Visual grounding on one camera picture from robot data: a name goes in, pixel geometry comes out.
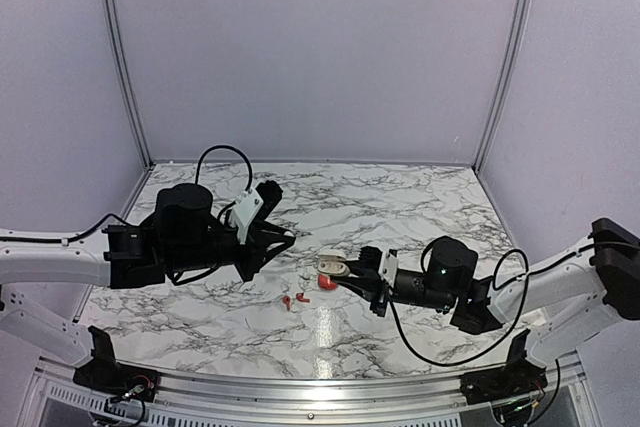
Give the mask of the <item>white earbud charging case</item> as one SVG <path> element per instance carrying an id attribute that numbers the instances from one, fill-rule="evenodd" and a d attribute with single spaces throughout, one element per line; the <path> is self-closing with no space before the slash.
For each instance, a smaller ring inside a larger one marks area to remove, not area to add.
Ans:
<path id="1" fill-rule="evenodd" d="M 318 255 L 317 271 L 325 276 L 348 276 L 350 271 L 346 261 L 346 253 L 341 250 L 322 250 Z"/>

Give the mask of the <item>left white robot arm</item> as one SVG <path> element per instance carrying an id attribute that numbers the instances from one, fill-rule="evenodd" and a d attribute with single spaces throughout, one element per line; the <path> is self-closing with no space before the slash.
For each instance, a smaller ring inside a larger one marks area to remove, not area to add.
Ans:
<path id="1" fill-rule="evenodd" d="M 72 326 L 27 300 L 17 283 L 78 283 L 112 290 L 183 282 L 233 266 L 252 281 L 274 257 L 292 247 L 295 236 L 269 222 L 282 198 L 274 181 L 241 193 L 227 220 L 211 212 L 205 187 L 182 183 L 158 192 L 152 214 L 140 224 L 99 222 L 87 232 L 57 238 L 8 234 L 1 239 L 1 329 L 63 360 L 86 368 L 106 392 L 125 385 L 109 335 L 95 327 Z"/>

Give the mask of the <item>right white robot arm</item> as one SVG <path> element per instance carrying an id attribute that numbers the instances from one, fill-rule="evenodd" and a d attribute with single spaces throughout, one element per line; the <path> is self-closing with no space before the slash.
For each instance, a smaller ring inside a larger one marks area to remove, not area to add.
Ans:
<path id="1" fill-rule="evenodd" d="M 496 274 L 477 279 L 478 255 L 448 236 L 429 242 L 417 271 L 400 268 L 394 250 L 364 247 L 331 281 L 370 304 L 378 316 L 404 304 L 450 317 L 470 335 L 515 328 L 530 312 L 564 303 L 547 323 L 526 329 L 511 342 L 495 385 L 515 395 L 563 354 L 622 321 L 639 318 L 639 239 L 608 218 L 567 250 L 500 282 Z"/>

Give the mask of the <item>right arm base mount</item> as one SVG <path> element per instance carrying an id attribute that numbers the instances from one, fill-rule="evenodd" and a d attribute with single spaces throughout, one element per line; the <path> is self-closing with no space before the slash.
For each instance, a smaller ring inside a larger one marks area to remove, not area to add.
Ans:
<path id="1" fill-rule="evenodd" d="M 468 405 L 524 395 L 548 385 L 546 368 L 534 365 L 528 358 L 526 341 L 530 333 L 526 329 L 513 338 L 503 366 L 461 376 L 460 392 Z"/>

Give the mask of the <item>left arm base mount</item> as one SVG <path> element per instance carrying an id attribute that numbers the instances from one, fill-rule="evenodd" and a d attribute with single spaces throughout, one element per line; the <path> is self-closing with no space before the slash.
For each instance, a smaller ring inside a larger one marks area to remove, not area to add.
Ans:
<path id="1" fill-rule="evenodd" d="M 89 326 L 88 332 L 92 341 L 90 358 L 75 369 L 73 382 L 111 394 L 117 400 L 136 396 L 144 402 L 152 402 L 158 388 L 159 372 L 117 361 L 109 334 L 95 326 Z"/>

